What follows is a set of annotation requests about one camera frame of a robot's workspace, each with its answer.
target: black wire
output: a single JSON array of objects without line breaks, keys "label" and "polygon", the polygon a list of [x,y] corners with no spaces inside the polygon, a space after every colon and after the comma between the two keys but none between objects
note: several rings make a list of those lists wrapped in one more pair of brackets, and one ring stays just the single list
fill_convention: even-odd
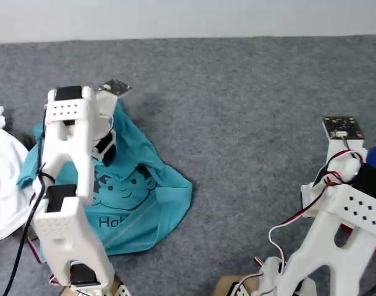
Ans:
[{"label": "black wire", "polygon": [[376,285],[374,285],[367,292],[365,292],[364,294],[362,294],[362,296],[373,296],[374,294],[376,294]]},{"label": "black wire", "polygon": [[344,146],[346,146],[346,148],[347,148],[348,150],[351,150],[351,149],[349,148],[349,145],[348,145],[348,140],[347,140],[347,138],[346,138],[346,137],[344,137],[344,136],[341,136],[341,139],[343,140]]},{"label": "black wire", "polygon": [[78,293],[81,293],[83,296],[90,296],[89,294],[83,293],[82,291],[77,290]]},{"label": "black wire", "polygon": [[19,243],[19,248],[18,248],[17,253],[16,253],[14,267],[13,267],[12,272],[10,274],[10,278],[9,278],[7,287],[5,288],[5,291],[4,291],[2,296],[7,296],[9,294],[10,288],[12,287],[12,284],[14,283],[17,268],[19,267],[20,257],[22,256],[23,246],[24,246],[26,238],[27,238],[28,229],[29,229],[31,221],[34,217],[35,211],[38,208],[38,206],[40,205],[40,201],[41,201],[42,197],[44,196],[44,192],[45,192],[45,183],[44,183],[44,180],[43,180],[42,174],[41,174],[42,142],[43,142],[43,138],[45,138],[45,115],[46,115],[46,109],[45,109],[44,117],[43,117],[43,121],[42,121],[42,133],[41,133],[40,140],[38,141],[37,176],[38,176],[38,179],[40,180],[40,183],[41,183],[41,191],[40,191],[40,194],[38,195],[37,200],[34,203],[34,206],[31,210],[28,218],[27,218],[26,225],[23,229],[22,238],[21,238],[20,243]]}]

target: red and white wire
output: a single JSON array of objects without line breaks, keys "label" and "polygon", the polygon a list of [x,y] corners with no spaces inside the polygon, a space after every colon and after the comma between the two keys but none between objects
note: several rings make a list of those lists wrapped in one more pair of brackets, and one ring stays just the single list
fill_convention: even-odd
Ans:
[{"label": "red and white wire", "polygon": [[38,264],[44,264],[45,261],[41,260],[41,255],[40,255],[39,251],[37,250],[35,244],[29,238],[27,238],[26,240],[27,240],[27,244],[30,247],[31,251],[33,252],[33,255],[34,255],[35,259],[37,260]]},{"label": "red and white wire", "polygon": [[264,265],[263,261],[262,261],[259,257],[257,257],[257,256],[254,257],[254,262],[255,262],[259,267],[262,267],[262,266]]}]

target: circuit board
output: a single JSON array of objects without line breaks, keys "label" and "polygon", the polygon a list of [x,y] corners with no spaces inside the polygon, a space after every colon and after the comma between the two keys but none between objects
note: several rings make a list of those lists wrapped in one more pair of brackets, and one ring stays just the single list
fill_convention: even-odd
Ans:
[{"label": "circuit board", "polygon": [[324,116],[322,121],[330,139],[340,139],[342,136],[355,140],[365,138],[354,116]]}]

